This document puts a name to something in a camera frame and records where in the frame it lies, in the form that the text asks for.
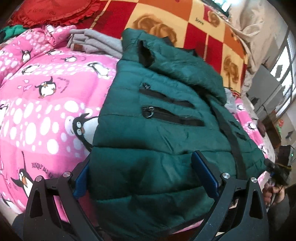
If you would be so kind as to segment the person's right hand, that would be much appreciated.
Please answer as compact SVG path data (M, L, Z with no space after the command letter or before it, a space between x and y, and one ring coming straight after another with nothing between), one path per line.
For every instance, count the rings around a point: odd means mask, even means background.
M269 182L266 182L262 194L266 206L278 204L285 198L285 187L281 185L273 186Z

